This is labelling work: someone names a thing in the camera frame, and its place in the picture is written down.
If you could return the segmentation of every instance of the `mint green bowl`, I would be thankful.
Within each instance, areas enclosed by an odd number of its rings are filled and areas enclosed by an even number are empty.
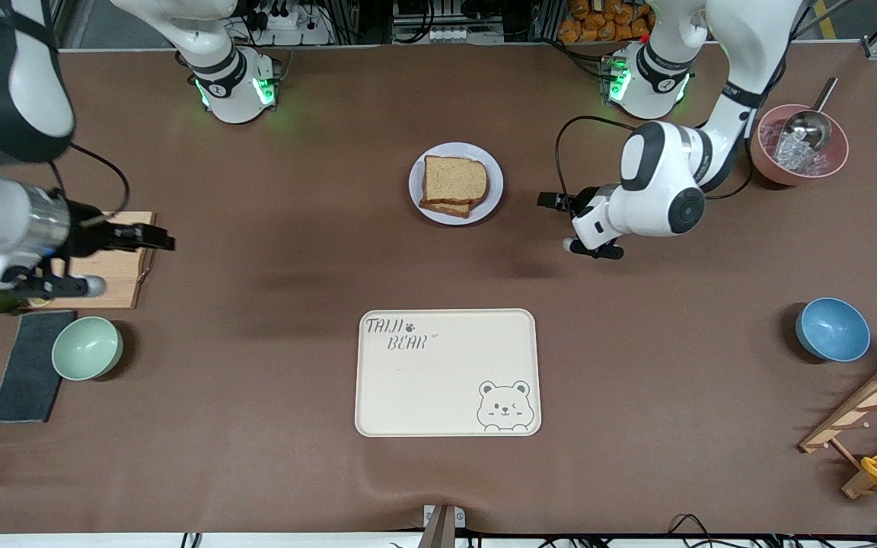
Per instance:
[[[111,322],[86,316],[66,326],[53,343],[53,368],[62,378],[86,381],[111,370],[124,353],[124,339]]]

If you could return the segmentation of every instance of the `cartoon bear face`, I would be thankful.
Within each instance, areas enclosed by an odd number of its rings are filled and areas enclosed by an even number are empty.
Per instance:
[[[525,432],[533,423],[533,408],[530,406],[530,385],[516,381],[512,386],[496,386],[485,381],[480,385],[480,410],[476,416],[486,432],[512,430]]]

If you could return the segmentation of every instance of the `brown table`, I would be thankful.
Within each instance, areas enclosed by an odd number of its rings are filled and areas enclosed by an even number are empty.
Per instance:
[[[624,260],[564,253],[553,140],[616,115],[545,46],[383,46],[296,53],[279,110],[226,126],[170,53],[64,55],[77,140],[132,178],[133,209],[177,236],[125,327],[107,382],[65,382],[46,424],[0,424],[0,531],[383,530],[421,506],[474,530],[877,533],[836,454],[794,444],[877,371],[877,62],[798,45],[770,105],[813,100],[852,151],[839,177],[751,184],[675,239],[627,237]],[[726,63],[708,46],[675,120],[709,114]],[[563,146],[574,187],[617,176],[622,129]],[[430,225],[407,198],[429,146],[466,140],[508,192],[476,228]],[[115,204],[105,167],[60,162],[73,198]],[[17,176],[49,184],[46,167]],[[745,176],[738,162],[730,190]],[[874,329],[852,365],[789,342],[796,303],[846,298]],[[375,308],[522,307],[539,330],[540,432],[366,439],[354,428],[356,325]],[[0,317],[0,375],[15,319]],[[842,438],[877,450],[874,428]]]

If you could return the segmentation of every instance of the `blue bowl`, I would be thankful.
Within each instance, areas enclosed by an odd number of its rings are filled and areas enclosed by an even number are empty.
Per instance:
[[[853,362],[871,344],[862,313],[839,298],[817,298],[797,317],[797,339],[808,352],[833,362]]]

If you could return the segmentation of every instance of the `wooden cutting board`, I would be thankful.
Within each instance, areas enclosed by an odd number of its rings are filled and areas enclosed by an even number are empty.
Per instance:
[[[153,212],[121,212],[111,219],[122,225],[133,225],[143,222],[154,224]],[[56,298],[44,308],[135,308],[140,282],[147,253],[153,250],[137,250],[136,252],[97,252],[86,259],[73,259],[70,272],[85,276],[93,274],[107,280],[107,292],[96,298]]]

